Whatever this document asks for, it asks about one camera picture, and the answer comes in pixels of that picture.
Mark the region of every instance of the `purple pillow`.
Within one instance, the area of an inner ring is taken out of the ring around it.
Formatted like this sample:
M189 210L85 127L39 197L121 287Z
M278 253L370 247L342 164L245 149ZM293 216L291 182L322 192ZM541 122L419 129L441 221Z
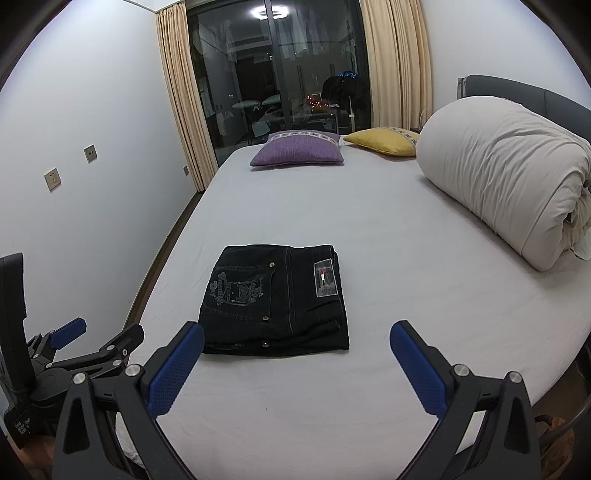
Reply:
M288 130L269 135L251 167L343 163L340 135L313 130Z

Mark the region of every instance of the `headboard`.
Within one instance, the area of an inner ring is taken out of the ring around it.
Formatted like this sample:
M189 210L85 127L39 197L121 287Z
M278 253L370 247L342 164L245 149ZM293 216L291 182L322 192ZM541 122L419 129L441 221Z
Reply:
M458 99L477 95L502 97L520 103L591 142L591 110L550 90L484 75L470 75L458 80Z

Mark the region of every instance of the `sliding glass door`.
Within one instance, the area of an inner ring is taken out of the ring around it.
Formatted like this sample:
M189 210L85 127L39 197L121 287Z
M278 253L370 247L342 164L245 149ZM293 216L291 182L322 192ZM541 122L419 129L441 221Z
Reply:
M191 56L221 165L269 133L368 128L355 0L217 0L188 12Z

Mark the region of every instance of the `yellow pillow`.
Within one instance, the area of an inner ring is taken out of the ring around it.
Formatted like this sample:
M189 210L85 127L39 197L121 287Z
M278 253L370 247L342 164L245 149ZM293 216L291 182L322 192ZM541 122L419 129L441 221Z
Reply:
M346 142L394 157L415 157L418 139L419 134L397 127L370 128L344 138Z

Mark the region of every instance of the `white bed sheet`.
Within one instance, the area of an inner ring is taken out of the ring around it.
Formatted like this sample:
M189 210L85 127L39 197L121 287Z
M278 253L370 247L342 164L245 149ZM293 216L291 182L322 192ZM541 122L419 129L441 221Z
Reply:
M259 149L238 150L213 179L158 279L131 362L197 320L224 247L260 243L334 245L350 351L202 355L158 419L200 480L395 478L436 421L390 351L399 319L452 364L520 371L533 402L576 356L591 328L591 264L566 252L534 270L414 160L346 146L343 166L253 171Z

